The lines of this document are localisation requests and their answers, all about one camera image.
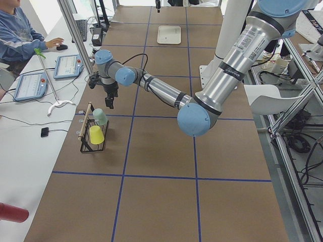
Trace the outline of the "yellow cup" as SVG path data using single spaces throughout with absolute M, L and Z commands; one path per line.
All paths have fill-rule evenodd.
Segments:
M 93 145 L 99 145 L 104 142 L 104 135 L 100 126 L 91 126 L 89 129 L 90 142 Z

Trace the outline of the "aluminium frame post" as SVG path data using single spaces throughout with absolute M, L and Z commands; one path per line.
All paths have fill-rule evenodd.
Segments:
M 81 56 L 81 59 L 84 63 L 85 69 L 88 72 L 88 75 L 91 76 L 93 74 L 93 67 L 90 62 L 87 50 L 85 48 L 85 45 L 83 44 L 83 40 L 81 38 L 81 35 L 79 33 L 79 30 L 77 28 L 72 9 L 68 3 L 68 1 L 65 0 L 57 0 L 61 12 L 63 14 L 63 17 L 65 19 L 65 22 L 67 24 L 67 27 L 69 29 L 69 32 L 72 36 L 72 39 L 74 40 L 74 43 L 76 44 L 77 50 Z

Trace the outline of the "blue teach pendant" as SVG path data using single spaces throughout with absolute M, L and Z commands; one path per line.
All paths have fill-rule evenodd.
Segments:
M 59 56 L 53 74 L 55 80 L 78 77 L 84 69 L 79 54 Z
M 14 101 L 24 101 L 42 97 L 47 90 L 47 77 L 44 72 L 23 74 L 13 97 Z

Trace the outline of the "far blue teach pendant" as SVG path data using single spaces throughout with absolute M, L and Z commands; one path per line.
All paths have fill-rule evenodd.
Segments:
M 53 74 L 55 80 L 78 77 L 84 69 L 79 54 L 59 56 Z

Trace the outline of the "small black puck device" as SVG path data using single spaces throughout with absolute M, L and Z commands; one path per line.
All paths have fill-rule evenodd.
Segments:
M 49 135 L 49 127 L 42 128 L 40 136 L 44 138 L 44 137 L 47 137 L 48 135 Z

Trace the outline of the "red bottle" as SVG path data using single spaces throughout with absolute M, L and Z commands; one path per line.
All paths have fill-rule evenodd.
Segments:
M 28 210 L 1 203 L 1 220 L 22 223 L 26 221 L 28 217 Z

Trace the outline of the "person in blue sweater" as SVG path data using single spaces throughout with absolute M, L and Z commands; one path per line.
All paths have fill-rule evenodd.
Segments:
M 35 54 L 35 49 L 46 50 L 62 45 L 62 38 L 45 41 L 36 32 L 20 7 L 20 1 L 1 1 L 1 63 L 18 76 Z

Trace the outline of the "cream rabbit serving tray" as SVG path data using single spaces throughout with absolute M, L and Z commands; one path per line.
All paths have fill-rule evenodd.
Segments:
M 180 26 L 159 26 L 157 32 L 158 44 L 178 45 L 181 43 L 181 27 Z

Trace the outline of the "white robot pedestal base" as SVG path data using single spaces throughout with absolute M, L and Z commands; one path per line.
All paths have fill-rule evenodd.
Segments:
M 221 26 L 214 58 L 207 66 L 200 66 L 201 87 L 204 88 L 221 61 L 245 28 L 245 19 L 253 7 L 252 0 L 231 0 L 227 2 L 223 23 Z

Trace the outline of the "black power box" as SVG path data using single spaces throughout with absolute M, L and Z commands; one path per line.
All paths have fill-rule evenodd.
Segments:
M 93 28 L 92 29 L 92 44 L 93 46 L 101 46 L 102 45 L 102 29 L 101 28 Z

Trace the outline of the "black computer mouse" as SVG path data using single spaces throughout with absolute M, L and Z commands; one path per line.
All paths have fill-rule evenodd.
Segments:
M 67 46 L 67 45 L 65 45 L 65 44 L 60 44 L 60 45 L 57 45 L 57 46 L 56 46 L 56 49 L 57 49 L 58 51 L 66 50 L 66 49 L 68 49 L 68 46 Z

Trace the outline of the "near blue teach pendant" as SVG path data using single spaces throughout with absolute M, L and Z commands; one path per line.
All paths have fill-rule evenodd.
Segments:
M 24 101 L 42 97 L 47 90 L 47 77 L 44 72 L 23 74 L 13 97 L 14 101 Z

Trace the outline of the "white chair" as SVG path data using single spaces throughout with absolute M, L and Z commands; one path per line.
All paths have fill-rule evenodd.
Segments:
M 281 97 L 278 87 L 266 85 L 244 85 L 253 114 L 270 115 L 286 111 L 293 103 L 305 95 Z

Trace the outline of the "mint green cup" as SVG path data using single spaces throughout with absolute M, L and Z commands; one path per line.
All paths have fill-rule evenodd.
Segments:
M 93 117 L 99 126 L 107 124 L 108 118 L 101 108 L 96 108 L 93 112 Z

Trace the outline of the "black keyboard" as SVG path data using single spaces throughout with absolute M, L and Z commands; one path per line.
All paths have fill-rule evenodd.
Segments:
M 87 20 L 76 20 L 75 23 L 79 30 L 82 41 L 87 41 Z

